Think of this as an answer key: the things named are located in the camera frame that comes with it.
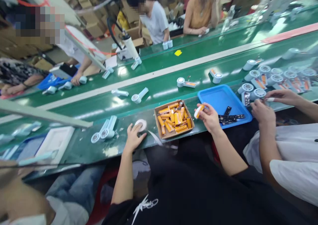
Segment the white hose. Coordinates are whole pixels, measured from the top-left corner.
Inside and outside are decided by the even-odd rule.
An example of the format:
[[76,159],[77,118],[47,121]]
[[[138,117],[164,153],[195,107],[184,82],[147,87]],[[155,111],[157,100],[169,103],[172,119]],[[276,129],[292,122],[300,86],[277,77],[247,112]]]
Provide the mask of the white hose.
[[83,14],[83,13],[88,13],[88,12],[93,12],[96,11],[102,7],[104,7],[106,4],[110,3],[112,0],[105,0],[104,2],[98,4],[95,7],[88,8],[88,9],[82,9],[82,10],[74,10],[77,14]]

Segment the white drawstring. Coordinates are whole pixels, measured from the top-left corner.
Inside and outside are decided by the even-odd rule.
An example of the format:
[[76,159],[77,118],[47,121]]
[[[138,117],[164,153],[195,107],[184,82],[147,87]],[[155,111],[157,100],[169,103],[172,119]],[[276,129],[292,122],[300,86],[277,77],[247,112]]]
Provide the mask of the white drawstring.
[[134,218],[133,218],[133,223],[135,222],[135,219],[137,217],[137,214],[139,212],[139,210],[143,210],[144,208],[152,208],[153,206],[155,206],[158,203],[158,199],[155,199],[153,201],[149,201],[147,199],[148,195],[143,199],[143,201],[136,207],[135,211],[133,214],[135,214]]

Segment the plastic bottle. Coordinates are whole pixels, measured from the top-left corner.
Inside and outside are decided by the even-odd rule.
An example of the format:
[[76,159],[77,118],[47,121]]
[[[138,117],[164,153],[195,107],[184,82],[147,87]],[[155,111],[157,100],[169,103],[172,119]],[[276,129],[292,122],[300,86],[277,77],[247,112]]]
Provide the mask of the plastic bottle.
[[223,27],[222,27],[222,31],[221,33],[227,31],[229,28],[230,28],[230,24],[231,24],[231,21],[234,17],[234,14],[235,14],[235,5],[232,5],[229,12],[228,12],[228,16],[227,18],[225,19],[224,23],[223,23]]
[[262,15],[263,11],[267,8],[270,0],[261,0],[261,2],[258,4],[257,9],[255,13],[253,14],[252,23],[255,23],[258,21],[259,17]]

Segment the yellow sticky note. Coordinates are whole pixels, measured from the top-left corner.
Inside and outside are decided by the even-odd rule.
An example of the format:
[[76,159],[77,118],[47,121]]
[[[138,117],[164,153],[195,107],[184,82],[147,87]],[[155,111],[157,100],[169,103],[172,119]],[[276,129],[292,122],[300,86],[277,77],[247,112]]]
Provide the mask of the yellow sticky note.
[[181,50],[177,50],[177,51],[175,52],[175,55],[176,55],[176,56],[179,56],[179,55],[181,55],[181,54],[182,54]]

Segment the orange top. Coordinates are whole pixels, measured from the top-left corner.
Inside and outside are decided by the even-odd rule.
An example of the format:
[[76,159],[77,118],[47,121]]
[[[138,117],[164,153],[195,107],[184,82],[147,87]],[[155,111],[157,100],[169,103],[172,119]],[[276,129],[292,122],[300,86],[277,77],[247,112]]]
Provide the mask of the orange top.
[[212,1],[207,0],[205,8],[202,9],[200,0],[190,0],[188,7],[193,9],[190,28],[199,29],[201,27],[207,27],[211,20]]

